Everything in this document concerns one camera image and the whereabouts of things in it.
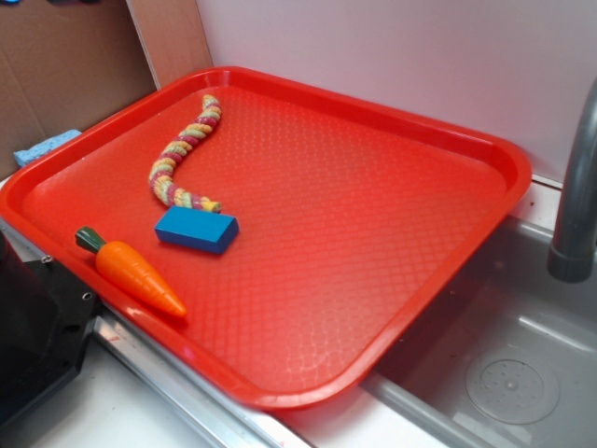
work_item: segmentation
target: blue sponge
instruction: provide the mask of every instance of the blue sponge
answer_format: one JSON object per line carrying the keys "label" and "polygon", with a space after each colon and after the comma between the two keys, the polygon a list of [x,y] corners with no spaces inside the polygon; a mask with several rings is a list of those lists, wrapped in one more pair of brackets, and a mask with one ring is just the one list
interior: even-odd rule
{"label": "blue sponge", "polygon": [[235,217],[173,206],[156,225],[161,241],[222,254],[239,232]]}
{"label": "blue sponge", "polygon": [[43,142],[38,143],[34,147],[24,149],[23,151],[15,152],[15,159],[19,166],[23,167],[27,163],[36,161],[41,156],[48,154],[52,149],[55,149],[60,145],[65,144],[66,142],[72,140],[80,134],[81,133],[79,131],[73,129],[70,131],[66,131],[65,133],[61,133],[60,135],[56,135],[55,137],[50,137],[48,140],[44,140]]}

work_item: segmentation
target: sink basin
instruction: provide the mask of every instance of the sink basin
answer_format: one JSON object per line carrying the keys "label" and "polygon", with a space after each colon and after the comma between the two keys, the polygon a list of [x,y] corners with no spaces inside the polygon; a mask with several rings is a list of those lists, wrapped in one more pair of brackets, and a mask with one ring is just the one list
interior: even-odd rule
{"label": "sink basin", "polygon": [[552,279],[550,237],[509,217],[365,387],[449,446],[597,446],[597,274]]}

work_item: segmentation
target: orange carrot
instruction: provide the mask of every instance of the orange carrot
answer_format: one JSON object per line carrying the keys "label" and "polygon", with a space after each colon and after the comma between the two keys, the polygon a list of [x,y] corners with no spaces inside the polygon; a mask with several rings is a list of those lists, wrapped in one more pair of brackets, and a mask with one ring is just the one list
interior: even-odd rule
{"label": "orange carrot", "polygon": [[187,314],[185,305],[158,271],[126,243],[107,243],[94,229],[83,227],[76,232],[76,244],[97,255],[95,267],[115,286],[171,315]]}

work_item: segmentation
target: multicolored rope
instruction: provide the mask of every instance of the multicolored rope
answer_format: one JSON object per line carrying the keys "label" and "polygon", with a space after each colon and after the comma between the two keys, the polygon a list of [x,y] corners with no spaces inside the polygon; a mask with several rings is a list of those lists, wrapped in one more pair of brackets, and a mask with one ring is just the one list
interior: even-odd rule
{"label": "multicolored rope", "polygon": [[203,96],[203,111],[161,152],[151,167],[149,186],[158,199],[168,206],[195,208],[219,213],[220,203],[210,201],[205,196],[192,194],[173,182],[174,168],[193,150],[202,139],[209,135],[222,115],[220,103],[212,95]]}

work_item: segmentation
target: faucet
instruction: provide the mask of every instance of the faucet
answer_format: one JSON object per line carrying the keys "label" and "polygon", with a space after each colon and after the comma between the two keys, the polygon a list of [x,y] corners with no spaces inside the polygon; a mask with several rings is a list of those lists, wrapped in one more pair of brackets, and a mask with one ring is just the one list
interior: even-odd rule
{"label": "faucet", "polygon": [[576,129],[563,183],[548,271],[563,282],[590,276],[597,241],[597,79]]}

